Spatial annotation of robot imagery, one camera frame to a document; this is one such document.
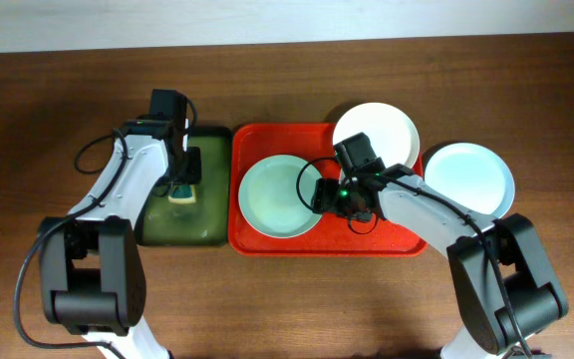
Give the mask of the yellow green sponge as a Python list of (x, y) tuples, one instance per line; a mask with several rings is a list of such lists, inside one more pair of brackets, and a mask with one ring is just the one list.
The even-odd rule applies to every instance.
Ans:
[(192, 204), (197, 201), (194, 184), (178, 184), (169, 192), (167, 199), (174, 204)]

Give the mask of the white plate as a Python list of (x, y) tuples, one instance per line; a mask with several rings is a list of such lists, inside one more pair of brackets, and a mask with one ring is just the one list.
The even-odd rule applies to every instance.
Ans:
[(332, 144), (358, 133), (370, 140), (375, 154), (385, 166), (401, 164), (412, 168), (420, 154), (420, 135), (400, 109), (385, 103), (365, 103), (347, 111), (337, 122)]

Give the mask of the light green plate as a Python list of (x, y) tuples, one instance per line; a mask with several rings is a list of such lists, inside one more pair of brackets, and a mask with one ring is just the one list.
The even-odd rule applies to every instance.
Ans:
[(322, 176), (301, 158), (276, 155), (254, 164), (243, 176), (238, 190), (238, 205), (245, 221), (269, 237), (286, 239), (313, 229), (322, 219), (303, 204), (314, 194)]

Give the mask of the light blue plate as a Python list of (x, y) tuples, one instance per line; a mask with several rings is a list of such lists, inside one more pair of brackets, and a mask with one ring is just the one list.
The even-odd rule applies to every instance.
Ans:
[(505, 216), (515, 199), (515, 180), (506, 162), (473, 143), (453, 143), (434, 152), (425, 182), (451, 200), (495, 217)]

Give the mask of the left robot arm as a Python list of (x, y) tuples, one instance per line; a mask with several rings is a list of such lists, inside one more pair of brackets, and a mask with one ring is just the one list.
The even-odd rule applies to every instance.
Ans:
[(134, 120), (112, 133), (112, 154), (86, 196), (40, 225), (47, 320), (108, 358), (168, 358), (144, 319), (146, 282), (135, 226), (151, 190), (199, 180), (189, 120)]

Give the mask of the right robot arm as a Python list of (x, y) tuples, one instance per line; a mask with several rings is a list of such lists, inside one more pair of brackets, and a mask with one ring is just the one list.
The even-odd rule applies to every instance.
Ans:
[(402, 165), (320, 179), (311, 206), (348, 221), (400, 225), (447, 258), (463, 327), (441, 358), (537, 358), (528, 338), (569, 311), (527, 217), (496, 218), (451, 202)]

